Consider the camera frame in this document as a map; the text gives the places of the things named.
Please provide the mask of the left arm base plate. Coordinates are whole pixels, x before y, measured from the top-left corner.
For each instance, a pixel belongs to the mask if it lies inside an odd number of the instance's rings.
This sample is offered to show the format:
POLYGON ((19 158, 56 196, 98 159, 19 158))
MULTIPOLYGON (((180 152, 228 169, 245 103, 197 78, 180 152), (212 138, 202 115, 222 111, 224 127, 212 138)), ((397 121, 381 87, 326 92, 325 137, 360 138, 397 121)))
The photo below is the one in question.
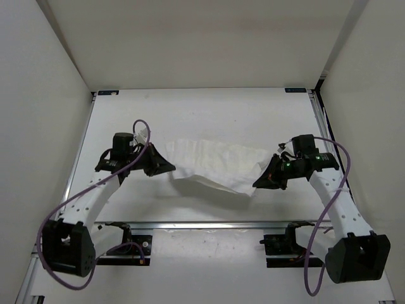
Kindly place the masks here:
POLYGON ((110 222, 97 225, 90 236, 97 265, 150 266, 151 234, 134 232, 129 224, 123 222, 110 222))

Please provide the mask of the white skirt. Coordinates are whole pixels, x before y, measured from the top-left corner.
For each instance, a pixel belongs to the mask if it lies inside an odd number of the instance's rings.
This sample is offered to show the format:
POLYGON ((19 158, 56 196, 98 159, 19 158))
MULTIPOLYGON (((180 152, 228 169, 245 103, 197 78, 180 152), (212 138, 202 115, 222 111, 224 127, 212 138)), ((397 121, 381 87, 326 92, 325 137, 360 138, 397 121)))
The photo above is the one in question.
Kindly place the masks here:
POLYGON ((177 139, 165 150, 166 159, 176 167, 169 173, 172 186, 195 197, 214 193, 253 197, 253 184, 273 156, 267 149, 205 139, 177 139))

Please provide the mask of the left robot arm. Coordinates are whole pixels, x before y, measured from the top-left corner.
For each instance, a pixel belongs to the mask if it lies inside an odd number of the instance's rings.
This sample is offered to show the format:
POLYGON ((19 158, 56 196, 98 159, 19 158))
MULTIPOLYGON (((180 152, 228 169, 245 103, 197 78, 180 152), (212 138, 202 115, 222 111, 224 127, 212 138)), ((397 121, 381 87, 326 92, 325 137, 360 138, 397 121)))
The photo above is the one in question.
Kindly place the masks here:
POLYGON ((175 169, 153 144, 131 133, 116 133, 112 147, 95 167, 89 188, 69 201, 58 219, 43 225, 40 253, 44 268, 50 274, 86 277, 105 253, 130 251, 134 244, 128 224, 97 224, 96 219, 132 171, 141 170, 152 177, 175 169))

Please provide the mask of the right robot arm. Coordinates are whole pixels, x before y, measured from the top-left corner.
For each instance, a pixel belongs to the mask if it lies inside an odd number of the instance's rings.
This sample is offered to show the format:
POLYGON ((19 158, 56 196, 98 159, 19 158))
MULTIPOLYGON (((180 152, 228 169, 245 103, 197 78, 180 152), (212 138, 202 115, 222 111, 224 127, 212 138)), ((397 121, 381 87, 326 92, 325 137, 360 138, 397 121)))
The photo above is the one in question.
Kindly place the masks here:
POLYGON ((341 170, 331 153, 316 147, 312 134, 291 139, 293 152, 275 153, 266 170, 253 183, 256 189, 287 188, 292 179, 306 179, 324 209, 316 223, 291 222, 284 245, 291 253, 304 253, 304 268, 311 255, 336 284, 381 279, 390 251, 385 234, 377 234, 363 218, 346 188, 349 169, 341 170))

